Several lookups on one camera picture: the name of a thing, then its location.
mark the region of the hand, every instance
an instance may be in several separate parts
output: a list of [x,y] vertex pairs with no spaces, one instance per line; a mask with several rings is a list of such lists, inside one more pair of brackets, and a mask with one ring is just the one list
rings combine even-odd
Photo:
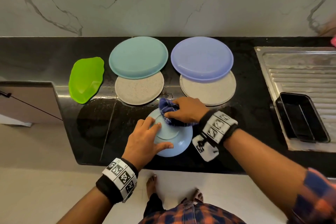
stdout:
[[160,151],[174,148],[172,143],[154,143],[156,133],[161,129],[161,123],[149,128],[154,121],[152,117],[147,117],[146,120],[138,120],[133,133],[128,137],[122,158],[131,162],[138,171]]
[[173,101],[180,109],[175,112],[166,112],[166,118],[174,118],[184,123],[199,123],[201,118],[209,111],[198,98],[181,97]]

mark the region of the bare foot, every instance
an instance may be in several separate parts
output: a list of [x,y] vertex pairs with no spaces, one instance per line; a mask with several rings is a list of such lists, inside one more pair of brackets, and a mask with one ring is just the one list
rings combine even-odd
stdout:
[[146,187],[147,187],[147,196],[148,199],[151,197],[153,193],[156,193],[156,181],[157,181],[156,175],[153,175],[150,177],[147,181]]
[[192,201],[195,201],[195,199],[198,199],[199,201],[202,201],[203,203],[203,194],[199,189],[196,189],[193,197],[192,197]]

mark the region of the stainless steel sink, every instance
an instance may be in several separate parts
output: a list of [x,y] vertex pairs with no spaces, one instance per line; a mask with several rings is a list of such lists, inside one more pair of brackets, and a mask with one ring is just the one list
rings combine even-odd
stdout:
[[330,143],[289,139],[276,109],[289,150],[336,152],[336,49],[255,47],[269,93],[275,103],[280,92],[311,97],[331,138]]

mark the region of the wet countertop surface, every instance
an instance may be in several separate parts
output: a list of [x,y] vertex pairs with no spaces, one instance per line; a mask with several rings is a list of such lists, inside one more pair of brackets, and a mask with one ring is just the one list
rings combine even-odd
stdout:
[[[108,165],[121,157],[127,138],[138,119],[145,119],[158,107],[161,97],[183,96],[179,74],[170,59],[161,70],[165,86],[161,95],[143,106],[122,103],[114,91],[117,76],[108,58],[112,49],[128,37],[2,37],[0,38],[0,79],[52,82],[57,93],[64,126],[79,164]],[[185,37],[157,37],[170,54]],[[255,46],[331,47],[328,37],[216,37],[233,52],[232,72],[237,89],[233,98],[217,108],[231,106],[242,129],[268,146],[305,167],[313,167],[336,177],[336,153],[288,151],[279,121],[270,110],[271,97],[254,52]],[[104,81],[99,92],[81,105],[69,96],[68,81],[73,64],[81,58],[101,57]],[[204,162],[191,144],[182,154],[155,156],[146,166],[154,170],[211,173],[242,173],[243,170],[224,149],[211,162]]]

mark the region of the marble wall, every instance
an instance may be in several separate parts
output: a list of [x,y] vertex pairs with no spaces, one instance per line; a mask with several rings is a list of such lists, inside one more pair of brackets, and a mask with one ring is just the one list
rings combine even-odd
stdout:
[[336,0],[0,0],[0,36],[313,36]]

